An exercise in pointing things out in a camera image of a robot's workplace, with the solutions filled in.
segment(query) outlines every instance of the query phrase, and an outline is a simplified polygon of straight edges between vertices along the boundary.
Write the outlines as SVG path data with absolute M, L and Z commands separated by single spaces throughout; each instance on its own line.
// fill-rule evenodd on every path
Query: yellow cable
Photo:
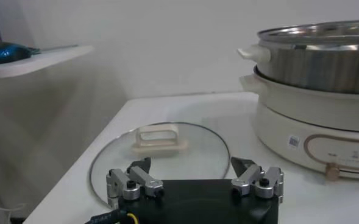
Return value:
M 137 219 L 137 217 L 136 217 L 134 214 L 128 213 L 128 214 L 126 214 L 126 216 L 132 218 L 133 221 L 135 222 L 135 224 L 138 224 L 138 219 Z

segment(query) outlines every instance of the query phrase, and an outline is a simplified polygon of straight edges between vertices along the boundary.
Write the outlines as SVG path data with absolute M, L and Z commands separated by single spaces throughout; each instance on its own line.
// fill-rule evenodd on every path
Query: lid rim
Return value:
M 300 31 L 300 30 L 314 30 L 319 28 L 337 28 L 337 27 L 348 27 L 357 26 L 359 27 L 359 20 L 353 21 L 336 21 L 327 23 L 317 24 L 304 24 L 304 25 L 293 25 L 283 26 L 278 28 L 266 29 L 258 32 L 258 37 L 264 41 L 272 41 L 277 43 L 311 43 L 311 44 L 323 44 L 323 43 L 340 43 L 340 44 L 359 44 L 359 34 L 353 35 L 326 35 L 326 36 L 276 36 L 277 33 L 285 33 L 288 31 Z

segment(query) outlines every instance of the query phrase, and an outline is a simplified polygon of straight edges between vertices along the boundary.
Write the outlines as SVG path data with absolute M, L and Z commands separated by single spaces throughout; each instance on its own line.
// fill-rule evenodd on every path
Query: copper trim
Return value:
M 309 151 L 308 148 L 308 144 L 311 140 L 314 140 L 315 138 L 328 138 L 328 139 L 334 139 L 334 140 L 338 140 L 338 141 L 347 141 L 347 142 L 357 142 L 359 143 L 359 139 L 352 139 L 352 138 L 344 138 L 344 137 L 336 137 L 336 136 L 331 136 L 331 135 L 322 135 L 322 134 L 317 134 L 317 135 L 311 135 L 309 137 L 306 138 L 306 140 L 304 141 L 304 151 L 305 153 L 313 160 L 315 160 L 316 162 L 322 163 L 327 165 L 328 163 L 325 161 L 322 161 L 320 159 L 317 159 L 313 154 L 311 154 L 311 152 Z M 352 167 L 352 166 L 345 166 L 345 165 L 340 165 L 338 164 L 338 167 L 340 168 L 344 168 L 344 169 L 350 169 L 350 170 L 359 170 L 359 168 L 357 167 Z

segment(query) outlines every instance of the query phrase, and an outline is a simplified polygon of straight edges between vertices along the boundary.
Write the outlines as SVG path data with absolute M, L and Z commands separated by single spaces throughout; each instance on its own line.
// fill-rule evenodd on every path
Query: glass lid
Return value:
M 90 167 L 89 184 L 107 205 L 106 174 L 126 171 L 151 157 L 149 174 L 159 180 L 222 179 L 228 172 L 227 144 L 213 130 L 185 122 L 165 122 L 129 131 L 108 143 Z

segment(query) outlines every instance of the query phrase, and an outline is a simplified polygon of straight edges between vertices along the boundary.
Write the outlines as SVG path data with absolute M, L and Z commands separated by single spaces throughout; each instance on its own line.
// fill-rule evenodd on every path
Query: pot handle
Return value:
M 239 55 L 245 60 L 252 60 L 256 63 L 267 63 L 271 59 L 270 50 L 257 44 L 247 49 L 238 49 Z
M 265 95 L 267 93 L 267 85 L 259 80 L 255 74 L 242 76 L 239 78 L 245 92 Z

